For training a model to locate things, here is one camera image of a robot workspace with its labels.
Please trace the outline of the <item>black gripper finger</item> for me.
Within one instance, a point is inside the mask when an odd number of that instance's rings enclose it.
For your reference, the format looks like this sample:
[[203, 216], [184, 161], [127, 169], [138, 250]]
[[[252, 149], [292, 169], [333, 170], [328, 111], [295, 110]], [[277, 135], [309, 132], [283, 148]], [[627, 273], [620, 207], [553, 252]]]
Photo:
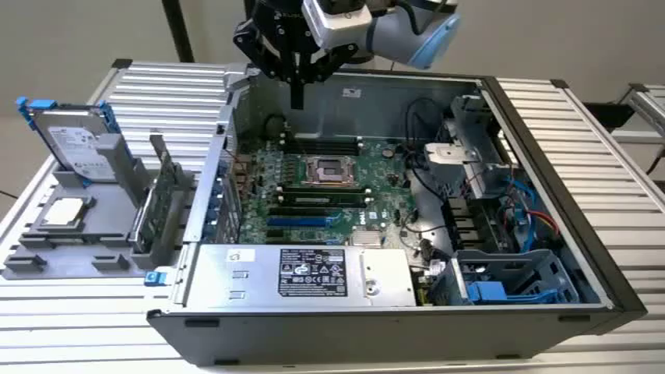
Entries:
[[357, 53], [356, 43], [344, 44], [331, 49], [312, 62], [312, 53], [300, 53], [297, 68], [297, 108], [304, 107], [304, 87], [311, 83], [324, 82]]
[[291, 107], [299, 107], [299, 77], [296, 73], [295, 53], [288, 47], [273, 53], [263, 43], [263, 36], [253, 21], [239, 24], [233, 33], [233, 43], [245, 54], [252, 64], [272, 79], [291, 85]]

